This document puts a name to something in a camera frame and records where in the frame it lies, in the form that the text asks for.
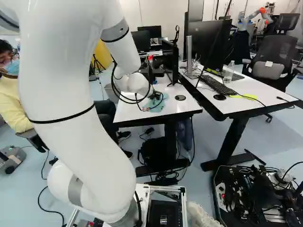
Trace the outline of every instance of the white sneaker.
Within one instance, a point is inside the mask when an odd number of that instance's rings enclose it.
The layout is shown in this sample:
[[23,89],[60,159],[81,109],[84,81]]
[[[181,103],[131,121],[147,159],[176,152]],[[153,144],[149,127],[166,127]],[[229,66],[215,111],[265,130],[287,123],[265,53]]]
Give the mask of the white sneaker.
[[191,216],[195,227],[224,227],[213,217],[206,213],[202,206],[196,202],[187,203],[187,213]]

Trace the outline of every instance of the white desk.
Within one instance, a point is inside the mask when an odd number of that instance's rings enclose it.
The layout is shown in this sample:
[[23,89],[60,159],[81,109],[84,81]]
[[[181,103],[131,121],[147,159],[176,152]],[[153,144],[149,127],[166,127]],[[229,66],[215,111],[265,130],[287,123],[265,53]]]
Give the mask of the white desk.
[[[186,62],[180,62],[179,66],[186,66]],[[198,65],[198,68],[202,70],[203,66]],[[209,90],[210,87],[203,82],[200,82],[200,88],[196,89],[195,86],[198,79],[190,79],[189,77],[184,76],[184,71],[185,69],[179,69],[179,72],[181,75],[183,75],[180,79],[182,84],[215,120],[224,121],[227,117],[233,119],[217,159],[201,163],[201,168],[204,171],[214,170],[220,165],[234,165],[254,159],[254,157],[247,153],[232,156],[250,117],[268,114],[274,111],[289,108],[292,105],[297,105],[299,107],[303,106],[301,100],[255,79],[247,77],[239,72],[235,73],[244,76],[245,78],[232,81],[227,86],[241,95],[250,94],[257,96],[257,100],[261,101],[264,105],[266,105],[266,107],[257,101],[246,98],[226,97],[226,100],[219,101],[214,99],[214,95],[217,95],[218,93]],[[209,75],[222,83],[221,77],[210,73]],[[288,102],[277,99],[277,96],[287,100]]]
[[[202,112],[202,108],[191,94],[181,84],[175,84],[173,87],[167,87],[170,80],[167,75],[157,78],[158,83],[153,85],[154,89],[162,93],[168,94],[165,106],[159,113],[143,112],[136,104],[127,104],[119,100],[117,111],[114,118],[114,124],[118,127],[133,127],[143,125],[164,124],[166,153],[170,157],[170,163],[167,166],[161,166],[161,171],[176,169],[188,166],[188,159],[176,159],[176,123],[192,117],[194,114]],[[134,93],[122,93],[125,97],[135,99]],[[184,95],[184,101],[175,99],[177,95]],[[142,108],[148,99],[144,99],[139,103]],[[159,169],[153,169],[149,166],[140,166],[136,168],[137,177],[158,173]]]
[[[183,114],[188,112],[201,112],[202,108],[199,106],[197,101],[191,96],[191,94],[181,85],[176,84],[173,87],[167,87],[170,80],[167,75],[164,77],[157,77],[158,83],[153,85],[154,89],[162,93],[169,95],[169,98],[165,100],[165,107],[159,113],[143,112],[140,111],[137,105],[131,105],[119,100],[117,111],[114,118],[114,123],[122,126],[123,123],[129,121],[142,120],[147,118],[154,118],[159,116],[167,116],[173,114]],[[134,93],[122,92],[125,97],[135,99]],[[184,95],[186,100],[177,101],[176,95]],[[137,95],[138,99],[143,98],[141,95]],[[148,99],[144,99],[139,103],[142,108]]]
[[[183,69],[180,69],[179,71],[181,74],[184,73]],[[285,103],[284,100],[277,99],[276,97],[279,96],[289,102],[297,101],[298,99],[288,95],[287,93],[284,93],[282,91],[279,91],[269,85],[266,85],[262,82],[259,82],[253,78],[250,78],[248,76],[245,76],[239,72],[235,72],[238,75],[244,76],[244,79],[232,81],[230,84],[226,85],[230,87],[231,89],[235,90],[241,95],[244,94],[250,94],[257,96],[257,100],[264,103],[266,106],[272,106],[272,105],[278,105]],[[208,75],[212,76],[214,79],[218,80],[220,83],[222,83],[222,78],[215,76],[211,73],[208,73]],[[196,86],[196,83],[198,79],[190,79],[188,77],[186,78],[192,85]],[[208,85],[204,84],[203,82],[199,82],[201,85],[201,88],[197,88],[197,90],[204,95],[222,114],[232,114],[235,112],[240,111],[247,111],[252,110],[256,108],[264,107],[261,103],[257,101],[252,101],[246,98],[231,98],[226,97],[226,100],[219,101],[214,99],[214,95],[218,94],[215,91],[207,90],[211,89]]]

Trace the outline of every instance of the chair armrest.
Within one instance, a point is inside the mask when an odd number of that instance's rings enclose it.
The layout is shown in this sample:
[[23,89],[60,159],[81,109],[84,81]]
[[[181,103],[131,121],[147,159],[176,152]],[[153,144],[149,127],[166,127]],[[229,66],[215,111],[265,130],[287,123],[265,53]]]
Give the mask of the chair armrest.
[[251,60],[250,59],[242,59],[243,64],[250,64]]
[[27,130],[25,132],[17,132],[16,133],[17,136],[20,136],[20,137],[23,137],[23,138],[26,138],[26,139],[31,139],[33,138],[34,136],[37,135],[37,132],[35,131],[35,129],[30,129],[30,130]]
[[296,67],[293,69],[293,74],[296,76],[298,73],[303,74],[303,68]]

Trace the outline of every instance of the light blue floor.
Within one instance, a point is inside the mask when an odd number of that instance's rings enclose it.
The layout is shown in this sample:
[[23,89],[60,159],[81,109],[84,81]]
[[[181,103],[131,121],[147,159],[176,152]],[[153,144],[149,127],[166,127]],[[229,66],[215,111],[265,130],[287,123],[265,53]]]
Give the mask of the light blue floor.
[[[90,82],[92,96],[95,100],[102,99],[102,92],[97,81]],[[287,92],[303,99],[303,80],[294,79],[288,86]],[[244,148],[262,158],[268,166],[288,168],[291,164],[303,160],[303,110],[299,108],[285,109],[273,113],[274,119],[271,124],[265,123],[266,117],[259,116],[250,119],[242,136],[236,153],[242,153]],[[196,139],[196,158],[193,165],[179,183],[187,189],[187,199],[197,201],[210,214],[214,214],[213,198],[210,189],[211,173],[204,173],[199,164],[216,158],[221,144],[231,124],[231,120],[216,122],[207,113],[203,112],[194,116],[194,131]],[[153,137],[164,134],[162,126],[155,126]],[[132,151],[134,167],[139,166],[136,160],[138,148],[142,140],[139,134],[143,127],[130,128],[132,137],[122,142],[122,147]],[[0,148],[15,145],[27,146],[29,143],[15,136],[13,130],[7,125],[0,128]],[[59,227],[61,218],[57,214],[45,213],[39,209],[37,197],[46,186],[46,181],[41,179],[40,170],[46,154],[41,154],[34,148],[24,148],[27,159],[12,175],[0,175],[0,226],[23,226],[23,227]],[[46,164],[45,175],[50,166]],[[297,177],[297,181],[303,180],[303,165],[296,166],[291,173]],[[148,177],[138,178],[139,183],[149,181]],[[49,210],[62,212],[65,222],[69,218],[73,208],[62,203],[45,191],[41,196],[41,204]],[[92,217],[81,213],[79,218]]]

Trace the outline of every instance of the black pants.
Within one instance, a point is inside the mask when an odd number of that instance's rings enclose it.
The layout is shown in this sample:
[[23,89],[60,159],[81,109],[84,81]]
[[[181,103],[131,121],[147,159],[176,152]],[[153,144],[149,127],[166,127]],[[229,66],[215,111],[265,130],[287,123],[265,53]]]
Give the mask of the black pants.
[[109,99],[105,101],[95,101],[94,103],[97,114],[105,131],[113,139],[113,141],[118,144],[118,137],[116,132],[119,130],[119,128],[113,124],[116,113],[115,104]]

